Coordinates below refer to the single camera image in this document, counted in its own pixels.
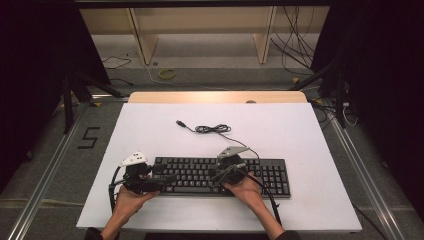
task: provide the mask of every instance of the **table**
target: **table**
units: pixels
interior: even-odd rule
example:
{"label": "table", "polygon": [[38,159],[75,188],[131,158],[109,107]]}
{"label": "table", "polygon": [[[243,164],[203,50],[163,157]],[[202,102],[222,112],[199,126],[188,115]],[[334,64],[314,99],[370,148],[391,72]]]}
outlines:
{"label": "table", "polygon": [[[281,99],[289,96],[289,100],[280,103],[267,97],[279,94]],[[244,142],[262,158],[286,159],[292,197],[276,200],[286,229],[360,231],[361,225],[313,109],[302,95],[300,92],[134,93],[121,111],[77,227],[104,227],[111,215],[107,186],[119,162],[133,152],[141,150],[148,164],[152,164],[156,156],[214,157],[234,145],[219,135],[191,133],[175,124],[181,120],[192,127],[228,124],[232,127],[228,136]],[[246,99],[257,104],[243,104]],[[245,152],[241,157],[254,155]],[[264,231],[254,214],[235,198],[161,196],[146,203],[124,228],[144,232]]]}

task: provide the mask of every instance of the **hand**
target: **hand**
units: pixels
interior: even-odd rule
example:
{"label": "hand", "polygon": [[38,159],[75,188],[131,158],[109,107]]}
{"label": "hand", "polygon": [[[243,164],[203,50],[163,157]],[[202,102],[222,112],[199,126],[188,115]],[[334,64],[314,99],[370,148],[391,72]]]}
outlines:
{"label": "hand", "polygon": [[224,187],[234,193],[234,195],[250,209],[264,204],[258,184],[248,177],[245,177],[235,185],[224,183]]}
{"label": "hand", "polygon": [[115,209],[113,210],[112,217],[107,222],[101,235],[104,240],[115,239],[115,236],[141,207],[148,200],[159,195],[158,192],[149,192],[136,194],[128,191],[124,186],[121,186],[116,199]]}

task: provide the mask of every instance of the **gray carpet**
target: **gray carpet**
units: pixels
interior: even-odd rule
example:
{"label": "gray carpet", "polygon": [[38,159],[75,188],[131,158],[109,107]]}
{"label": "gray carpet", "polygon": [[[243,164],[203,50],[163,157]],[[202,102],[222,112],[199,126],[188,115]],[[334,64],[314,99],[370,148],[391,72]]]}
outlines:
{"label": "gray carpet", "polygon": [[[110,78],[121,78],[134,83],[133,86],[129,86],[122,81],[114,80],[112,86],[124,93],[134,91],[205,90],[205,88],[194,86],[194,84],[231,90],[286,89],[293,86],[292,78],[294,76],[282,69],[176,69],[177,75],[174,79],[161,80],[158,78],[158,71],[159,69],[151,70],[154,80],[172,84],[184,84],[184,86],[154,83],[150,80],[147,71],[143,69],[109,70],[108,74]],[[316,88],[314,88],[318,84],[319,82],[309,86],[308,88],[311,89],[305,91],[309,98],[318,96]],[[90,89],[93,93],[103,93],[95,88]],[[97,169],[109,143],[122,104],[123,102],[102,102],[99,107],[93,106],[87,109],[65,158],[28,229],[25,239],[83,238],[84,231],[75,227],[76,221],[97,174]],[[324,118],[320,110],[316,110],[316,115],[317,120]],[[335,130],[331,124],[327,125],[328,121],[321,123],[324,128],[323,134],[352,203],[358,206],[383,230]],[[89,137],[97,138],[93,148],[84,148],[92,144],[91,140],[83,140],[87,128],[96,128],[88,132]],[[390,171],[380,165],[381,157],[374,144],[370,141],[366,128],[358,124],[355,127],[348,126],[347,129],[367,168],[373,173],[373,178],[385,200],[399,221],[406,239],[422,239],[422,236],[424,236],[422,221],[402,194]],[[56,115],[51,118],[33,149],[33,159],[21,165],[0,196],[0,224],[2,225],[0,239],[7,238],[13,222],[24,207],[25,200],[31,196],[44,169],[53,156],[63,136],[63,130],[64,110],[58,107]],[[358,214],[358,217],[364,227],[364,230],[359,233],[302,233],[302,239],[382,239],[363,216]],[[125,231],[121,239],[142,239],[143,236],[142,233]]]}

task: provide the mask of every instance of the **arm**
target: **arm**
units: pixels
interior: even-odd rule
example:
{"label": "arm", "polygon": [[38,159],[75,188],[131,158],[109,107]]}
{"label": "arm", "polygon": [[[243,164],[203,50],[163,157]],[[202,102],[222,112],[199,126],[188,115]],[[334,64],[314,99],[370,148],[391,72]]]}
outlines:
{"label": "arm", "polygon": [[245,177],[241,182],[235,185],[225,183],[224,187],[233,192],[241,202],[252,210],[270,239],[277,239],[277,237],[285,232],[283,226],[275,220],[274,216],[265,206],[259,193],[259,186],[254,181]]}
{"label": "arm", "polygon": [[159,195],[159,192],[149,192],[145,194],[135,194],[121,186],[116,199],[116,206],[113,210],[112,217],[107,222],[105,228],[100,233],[104,240],[115,239],[129,219],[134,215],[143,204]]}

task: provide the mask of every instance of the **person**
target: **person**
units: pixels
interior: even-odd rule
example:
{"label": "person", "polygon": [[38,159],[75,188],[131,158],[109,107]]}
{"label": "person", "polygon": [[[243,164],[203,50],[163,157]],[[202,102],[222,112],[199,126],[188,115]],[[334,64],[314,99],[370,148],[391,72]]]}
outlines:
{"label": "person", "polygon": [[[259,186],[250,178],[245,177],[237,184],[224,184],[242,203],[256,215],[259,222],[265,229],[271,240],[300,240],[299,234],[295,231],[286,231],[281,226],[268,208],[259,193]],[[95,228],[88,228],[84,240],[113,240],[131,216],[138,212],[143,204],[159,195],[159,192],[149,192],[135,194],[121,186],[116,199],[116,206],[111,218],[106,223],[103,231]]]}

